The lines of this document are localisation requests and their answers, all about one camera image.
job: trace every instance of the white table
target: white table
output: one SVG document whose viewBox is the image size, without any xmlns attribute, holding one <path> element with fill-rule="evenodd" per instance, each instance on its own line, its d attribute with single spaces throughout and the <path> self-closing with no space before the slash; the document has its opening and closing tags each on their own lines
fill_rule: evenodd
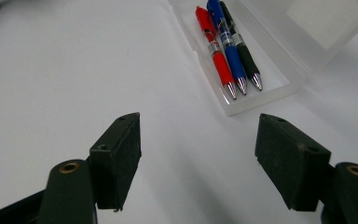
<svg viewBox="0 0 358 224">
<path fill-rule="evenodd" d="M 358 35 L 296 94 L 227 117 L 167 0 L 12 1 L 0 9 L 0 208 L 86 159 L 118 117 L 141 113 L 124 210 L 99 223 L 320 223 L 287 210 L 254 151 L 258 117 L 287 119 L 358 163 Z"/>
</svg>

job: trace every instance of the black pen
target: black pen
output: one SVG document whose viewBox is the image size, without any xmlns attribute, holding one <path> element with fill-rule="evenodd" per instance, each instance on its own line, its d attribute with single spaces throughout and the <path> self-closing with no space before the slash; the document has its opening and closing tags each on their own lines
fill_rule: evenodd
<svg viewBox="0 0 358 224">
<path fill-rule="evenodd" d="M 243 41 L 241 34 L 236 31 L 234 20 L 229 14 L 226 4 L 220 1 L 220 6 L 223 9 L 223 13 L 225 14 L 228 29 L 232 34 L 232 38 L 234 39 L 235 45 L 237 46 L 238 53 L 240 54 L 241 63 L 243 69 L 245 70 L 246 76 L 249 79 L 251 79 L 255 87 L 261 91 L 263 90 L 263 84 L 261 82 L 260 72 L 258 71 L 258 68 L 255 65 L 252 55 L 248 50 L 248 47 L 246 47 L 246 44 Z"/>
</svg>

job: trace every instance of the retractable pen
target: retractable pen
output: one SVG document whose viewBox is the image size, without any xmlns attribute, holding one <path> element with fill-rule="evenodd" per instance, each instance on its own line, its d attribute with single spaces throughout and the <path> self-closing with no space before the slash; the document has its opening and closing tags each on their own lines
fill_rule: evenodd
<svg viewBox="0 0 358 224">
<path fill-rule="evenodd" d="M 220 6 L 223 9 L 223 14 L 225 15 L 228 29 L 232 34 L 232 38 L 234 40 L 235 45 L 237 46 L 238 54 L 240 55 L 240 59 L 242 62 L 243 69 L 245 69 L 246 76 L 251 79 L 252 83 L 258 90 L 262 91 L 263 84 L 261 82 L 260 72 L 255 65 L 255 61 L 252 58 L 251 52 L 249 51 L 248 47 L 246 47 L 246 44 L 243 41 L 241 34 L 237 32 L 235 22 L 232 19 L 230 13 L 228 12 L 226 4 L 220 1 Z"/>
<path fill-rule="evenodd" d="M 231 75 L 219 43 L 214 38 L 216 31 L 213 27 L 211 17 L 209 16 L 208 11 L 202 7 L 197 7 L 196 16 L 199 21 L 201 31 L 203 32 L 205 40 L 208 44 L 209 52 L 211 53 L 214 66 L 220 76 L 222 85 L 235 100 L 237 99 L 237 91 L 235 90 L 234 78 Z"/>
<path fill-rule="evenodd" d="M 243 70 L 240 56 L 238 55 L 237 48 L 234 40 L 232 39 L 231 32 L 228 29 L 223 10 L 220 7 L 219 0 L 209 0 L 207 4 L 208 11 L 211 15 L 214 28 L 220 33 L 220 39 L 222 40 L 225 54 L 227 57 L 231 74 L 234 76 L 237 82 L 238 88 L 242 94 L 246 94 L 246 75 Z"/>
</svg>

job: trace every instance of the blue pen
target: blue pen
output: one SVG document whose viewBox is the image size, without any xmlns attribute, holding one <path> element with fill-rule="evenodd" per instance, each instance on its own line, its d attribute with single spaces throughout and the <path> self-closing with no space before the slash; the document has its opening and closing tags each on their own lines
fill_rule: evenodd
<svg viewBox="0 0 358 224">
<path fill-rule="evenodd" d="M 237 52 L 234 40 L 232 39 L 231 32 L 228 29 L 226 18 L 223 14 L 223 10 L 220 6 L 219 0 L 209 0 L 207 4 L 209 14 L 211 15 L 213 25 L 220 33 L 220 39 L 222 40 L 225 54 L 227 57 L 231 74 L 237 83 L 240 91 L 246 94 L 246 74 L 243 70 L 240 55 Z"/>
</svg>

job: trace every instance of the pen tip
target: pen tip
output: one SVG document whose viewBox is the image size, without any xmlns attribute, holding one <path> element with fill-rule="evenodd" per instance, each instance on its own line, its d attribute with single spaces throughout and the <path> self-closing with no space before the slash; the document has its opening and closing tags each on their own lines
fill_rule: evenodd
<svg viewBox="0 0 358 224">
<path fill-rule="evenodd" d="M 246 79 L 245 77 L 240 77 L 237 79 L 237 86 L 240 88 L 242 94 L 246 95 Z"/>
<path fill-rule="evenodd" d="M 251 80 L 252 80 L 252 83 L 255 85 L 255 87 L 256 87 L 258 90 L 260 90 L 260 91 L 263 90 L 263 83 L 261 82 L 260 74 L 254 73 L 254 74 L 252 75 Z"/>
<path fill-rule="evenodd" d="M 226 85 L 226 90 L 230 93 L 232 99 L 237 99 L 237 91 L 235 89 L 234 83 L 228 82 L 228 84 Z"/>
</svg>

